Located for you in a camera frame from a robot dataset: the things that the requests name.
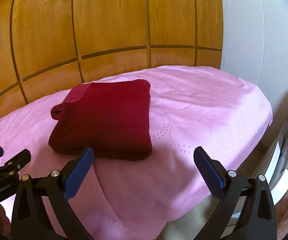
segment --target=white wall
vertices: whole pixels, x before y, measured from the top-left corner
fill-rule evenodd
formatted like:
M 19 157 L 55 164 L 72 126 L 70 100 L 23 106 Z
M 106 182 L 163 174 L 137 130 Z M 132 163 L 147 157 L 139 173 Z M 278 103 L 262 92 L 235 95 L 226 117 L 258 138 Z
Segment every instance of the white wall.
M 259 86 L 274 112 L 269 146 L 288 116 L 288 0 L 223 0 L 221 70 Z

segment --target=folded red sweater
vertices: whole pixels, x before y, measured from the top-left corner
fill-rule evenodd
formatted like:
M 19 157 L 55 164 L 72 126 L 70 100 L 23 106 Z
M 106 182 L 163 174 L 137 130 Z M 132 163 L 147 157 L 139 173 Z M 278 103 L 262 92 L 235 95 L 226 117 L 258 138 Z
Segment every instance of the folded red sweater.
M 49 145 L 59 153 L 79 155 L 85 146 L 97 157 L 142 160 L 152 153 L 146 80 L 90 83 L 74 87 L 51 110 L 58 120 Z

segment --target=bed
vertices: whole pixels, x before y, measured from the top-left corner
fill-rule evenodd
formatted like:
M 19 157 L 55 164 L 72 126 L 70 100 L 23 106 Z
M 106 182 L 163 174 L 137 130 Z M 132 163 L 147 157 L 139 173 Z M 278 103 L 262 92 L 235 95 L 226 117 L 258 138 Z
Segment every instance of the bed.
M 96 82 L 145 79 L 151 84 L 149 133 L 153 152 L 143 161 L 96 158 L 70 205 L 96 240 L 155 239 L 210 192 L 193 162 L 202 146 L 212 159 L 236 170 L 272 122 L 260 89 L 211 67 L 161 66 Z M 74 156 L 48 145 L 57 121 L 50 110 L 69 90 L 49 95 L 0 119 L 0 166 L 27 148 L 31 162 L 21 171 L 33 178 L 61 169 Z M 11 218 L 14 196 L 3 201 Z M 48 200 L 55 230 L 63 234 Z

